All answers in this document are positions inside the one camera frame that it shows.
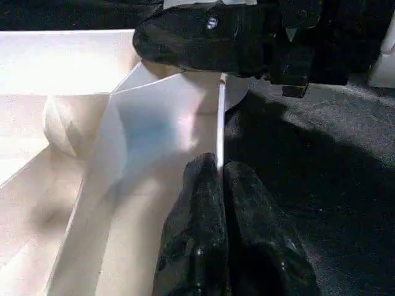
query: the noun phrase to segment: white cardboard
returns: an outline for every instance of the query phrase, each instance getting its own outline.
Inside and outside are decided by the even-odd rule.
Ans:
[[[133,32],[102,33],[0,33],[2,91],[50,95],[49,147],[0,187],[0,294],[149,295],[185,165],[215,152],[222,167],[245,81],[138,63]]]

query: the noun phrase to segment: screw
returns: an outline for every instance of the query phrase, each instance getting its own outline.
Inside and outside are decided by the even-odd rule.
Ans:
[[[212,30],[218,25],[218,20],[215,17],[209,17],[207,21],[207,29]]]

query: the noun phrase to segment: white panel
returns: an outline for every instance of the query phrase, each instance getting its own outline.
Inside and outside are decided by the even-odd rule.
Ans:
[[[184,4],[194,4],[194,3],[214,3],[217,0],[165,0],[163,7],[164,9],[168,9],[172,6],[179,6]],[[247,5],[256,5],[257,0],[223,0],[222,1],[226,5],[230,4],[247,4]]]
[[[381,54],[370,71],[369,85],[395,88],[395,12],[381,45]]]
[[[109,93],[139,61],[133,32],[0,32],[0,93]]]
[[[83,176],[50,147],[0,188],[0,295],[44,290]]]
[[[112,95],[48,295],[151,291],[183,169],[215,152],[219,77],[176,74]]]

